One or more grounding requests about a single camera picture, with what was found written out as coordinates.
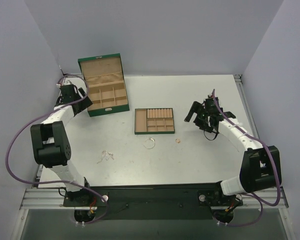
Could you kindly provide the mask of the green jewelry box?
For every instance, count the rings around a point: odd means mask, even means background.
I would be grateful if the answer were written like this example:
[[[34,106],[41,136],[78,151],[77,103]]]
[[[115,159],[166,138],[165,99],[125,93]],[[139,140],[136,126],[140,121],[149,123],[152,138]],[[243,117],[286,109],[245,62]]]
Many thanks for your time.
[[[122,59],[119,53],[79,58],[81,74],[88,85],[90,117],[130,110]]]

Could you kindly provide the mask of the green tray with compartments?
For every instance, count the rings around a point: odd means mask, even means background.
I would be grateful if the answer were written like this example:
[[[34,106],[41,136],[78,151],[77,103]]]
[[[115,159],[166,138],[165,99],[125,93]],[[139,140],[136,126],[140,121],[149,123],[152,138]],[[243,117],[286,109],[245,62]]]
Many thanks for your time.
[[[173,108],[136,108],[134,134],[174,134]]]

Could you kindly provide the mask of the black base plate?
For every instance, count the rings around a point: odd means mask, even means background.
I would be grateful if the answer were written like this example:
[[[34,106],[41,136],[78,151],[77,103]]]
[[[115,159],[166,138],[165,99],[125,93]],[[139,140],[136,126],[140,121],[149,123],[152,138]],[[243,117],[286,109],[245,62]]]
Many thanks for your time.
[[[66,193],[64,207],[74,207],[75,219],[102,220],[209,220],[214,212],[224,220],[242,206],[237,195],[223,195],[219,183],[132,186],[93,186],[99,195]]]

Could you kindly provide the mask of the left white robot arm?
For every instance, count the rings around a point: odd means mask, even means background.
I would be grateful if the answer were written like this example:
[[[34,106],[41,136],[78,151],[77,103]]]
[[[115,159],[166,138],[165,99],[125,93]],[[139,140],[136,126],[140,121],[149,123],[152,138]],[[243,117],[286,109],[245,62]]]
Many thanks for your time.
[[[54,110],[56,112],[40,124],[30,127],[35,162],[53,171],[64,181],[67,197],[82,206],[91,203],[93,194],[88,181],[71,162],[72,150],[65,126],[72,118],[92,105],[83,88],[74,84],[60,86]]]

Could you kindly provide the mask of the silver pearl bangle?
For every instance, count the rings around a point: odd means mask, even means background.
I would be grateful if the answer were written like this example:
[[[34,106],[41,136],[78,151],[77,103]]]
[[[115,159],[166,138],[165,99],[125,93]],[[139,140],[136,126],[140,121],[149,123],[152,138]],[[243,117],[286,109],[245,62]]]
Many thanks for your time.
[[[147,138],[144,143],[143,143],[143,146],[147,149],[147,150],[151,150],[155,147],[156,145],[156,141],[154,138],[152,137],[149,137]]]

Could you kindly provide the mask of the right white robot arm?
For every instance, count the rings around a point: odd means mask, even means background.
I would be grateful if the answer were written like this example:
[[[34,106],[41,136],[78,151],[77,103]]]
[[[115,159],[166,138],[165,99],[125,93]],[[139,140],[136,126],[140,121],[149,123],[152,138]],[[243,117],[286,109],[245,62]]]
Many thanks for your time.
[[[280,152],[275,146],[267,146],[249,132],[230,111],[223,111],[219,99],[209,97],[202,103],[193,102],[184,121],[193,123],[205,133],[223,135],[234,147],[243,153],[238,176],[219,183],[224,196],[254,193],[276,187],[282,182]]]

